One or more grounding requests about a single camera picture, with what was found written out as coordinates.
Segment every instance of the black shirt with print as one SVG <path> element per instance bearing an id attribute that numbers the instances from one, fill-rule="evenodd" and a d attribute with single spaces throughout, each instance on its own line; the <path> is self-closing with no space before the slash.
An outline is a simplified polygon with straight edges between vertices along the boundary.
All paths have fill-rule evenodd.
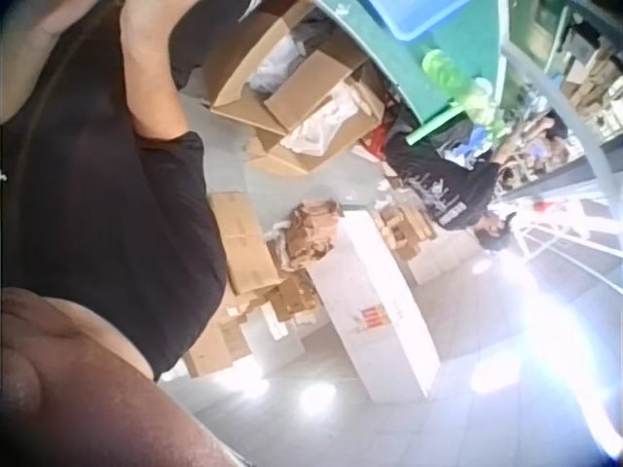
<path id="1" fill-rule="evenodd" d="M 494 197 L 499 164 L 477 162 L 469 170 L 442 159 L 426 140 L 409 146 L 405 136 L 399 133 L 387 142 L 387 163 L 443 229 L 460 231 L 474 226 Z"/>

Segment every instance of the green plastic bottle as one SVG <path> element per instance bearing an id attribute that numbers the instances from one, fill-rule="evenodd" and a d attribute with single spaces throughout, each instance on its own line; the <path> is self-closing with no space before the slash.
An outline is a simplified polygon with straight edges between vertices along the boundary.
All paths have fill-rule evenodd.
<path id="1" fill-rule="evenodd" d="M 465 109 L 472 122 L 488 129 L 494 138 L 506 131 L 497 104 L 442 51 L 426 54 L 421 66 L 433 83 Z"/>

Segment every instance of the bright light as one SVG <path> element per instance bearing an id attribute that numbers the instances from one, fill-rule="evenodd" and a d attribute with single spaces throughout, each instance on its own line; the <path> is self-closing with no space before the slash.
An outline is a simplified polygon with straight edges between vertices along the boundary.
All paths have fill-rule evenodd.
<path id="1" fill-rule="evenodd" d="M 303 412 L 309 416 L 326 412 L 331 407 L 336 392 L 335 386 L 327 382 L 320 382 L 308 387 L 301 394 Z"/>
<path id="2" fill-rule="evenodd" d="M 577 381 L 574 392 L 593 438 L 607 455 L 618 458 L 623 452 L 623 438 L 612 426 L 599 393 L 587 381 Z"/>
<path id="3" fill-rule="evenodd" d="M 483 272 L 487 272 L 489 270 L 489 268 L 492 266 L 493 262 L 489 259 L 484 259 L 479 261 L 478 263 L 476 263 L 474 265 L 474 267 L 471 269 L 473 274 L 482 274 Z"/>
<path id="4" fill-rule="evenodd" d="M 215 375 L 216 380 L 230 391 L 244 391 L 262 379 L 262 369 L 252 355 L 234 362 L 232 368 Z"/>
<path id="5" fill-rule="evenodd" d="M 476 366 L 471 388 L 478 394 L 489 394 L 510 386 L 519 380 L 519 369 L 519 357 L 515 352 L 499 352 Z"/>
<path id="6" fill-rule="evenodd" d="M 252 382 L 245 390 L 244 395 L 249 399 L 259 399 L 268 392 L 271 388 L 271 384 L 265 379 Z"/>
<path id="7" fill-rule="evenodd" d="M 623 451 L 623 438 L 616 432 L 600 401 L 595 385 L 591 348 L 584 339 L 579 324 L 571 313 L 555 299 L 541 293 L 536 280 L 518 257 L 504 252 L 501 258 L 509 280 L 525 288 L 527 306 L 525 317 L 531 345 L 539 360 L 560 377 L 573 391 L 586 424 L 596 443 L 612 458 Z M 476 368 L 472 388 L 486 393 L 508 385 L 516 379 L 518 368 L 513 368 L 508 357 L 481 362 Z"/>
<path id="8" fill-rule="evenodd" d="M 509 281 L 521 285 L 527 290 L 527 292 L 534 290 L 537 291 L 534 276 L 526 264 L 517 255 L 514 255 L 509 251 L 502 251 L 499 256 L 504 274 Z"/>

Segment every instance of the open cardboard box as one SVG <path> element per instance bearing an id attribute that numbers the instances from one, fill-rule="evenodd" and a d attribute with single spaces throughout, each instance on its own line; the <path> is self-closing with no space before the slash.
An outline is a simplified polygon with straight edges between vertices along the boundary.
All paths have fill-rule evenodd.
<path id="1" fill-rule="evenodd" d="M 247 152 L 252 156 L 248 162 L 249 165 L 278 176 L 307 175 L 320 169 L 327 162 L 352 147 L 361 136 L 379 126 L 383 120 L 385 105 L 382 79 L 374 65 L 370 62 L 365 63 L 355 70 L 351 77 L 347 78 L 347 83 L 359 93 L 361 99 L 370 109 L 371 115 L 359 110 L 354 117 L 348 119 L 331 141 L 324 156 L 297 154 L 280 144 L 281 139 L 283 139 L 282 135 L 256 129 L 256 137 L 251 139 L 246 147 Z"/>
<path id="2" fill-rule="evenodd" d="M 278 175 L 305 174 L 322 165 L 323 158 L 303 156 L 302 160 L 293 160 L 299 155 L 288 150 L 280 151 L 278 143 L 326 104 L 332 89 L 368 59 L 347 33 L 339 32 L 311 53 L 292 76 L 264 100 L 247 84 L 249 79 L 277 43 L 314 8 L 308 0 L 292 3 L 281 0 L 260 7 L 260 11 L 241 28 L 239 35 L 210 53 L 205 64 L 207 95 L 212 103 L 212 112 L 257 128 L 264 152 L 254 155 L 277 154 L 289 161 L 285 169 L 264 161 L 262 168 Z M 353 80 L 353 86 L 359 87 L 359 80 Z M 371 97 L 362 95 L 365 101 Z M 335 144 L 327 151 L 327 159 L 363 136 L 365 131 L 362 132 L 362 126 L 369 130 L 378 126 L 380 122 L 376 118 L 382 110 L 379 110 L 374 97 L 370 105 L 372 116 L 361 113 L 352 119 L 353 122 L 348 122 L 346 130 L 338 134 Z M 371 118 L 375 118 L 375 124 L 370 127 Z M 356 138 L 351 136 L 353 133 L 356 133 Z"/>

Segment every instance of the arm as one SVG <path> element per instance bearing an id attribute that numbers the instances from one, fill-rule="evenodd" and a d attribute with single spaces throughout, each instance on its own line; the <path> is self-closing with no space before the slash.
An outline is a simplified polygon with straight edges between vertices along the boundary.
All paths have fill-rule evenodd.
<path id="1" fill-rule="evenodd" d="M 152 381 L 36 295 L 2 290 L 0 458 L 18 465 L 233 467 Z"/>
<path id="2" fill-rule="evenodd" d="M 492 157 L 491 162 L 499 163 L 502 166 L 506 166 L 508 160 L 517 151 L 517 146 L 521 139 L 521 134 L 524 131 L 523 125 L 518 125 L 511 135 L 495 150 L 495 155 Z"/>
<path id="3" fill-rule="evenodd" d="M 97 0 L 16 2 L 2 24 L 0 40 L 0 124 L 21 109 L 60 34 L 82 18 Z"/>
<path id="4" fill-rule="evenodd" d="M 128 108 L 135 130 L 172 140 L 188 132 L 170 71 L 168 38 L 197 0 L 127 0 L 121 16 Z"/>

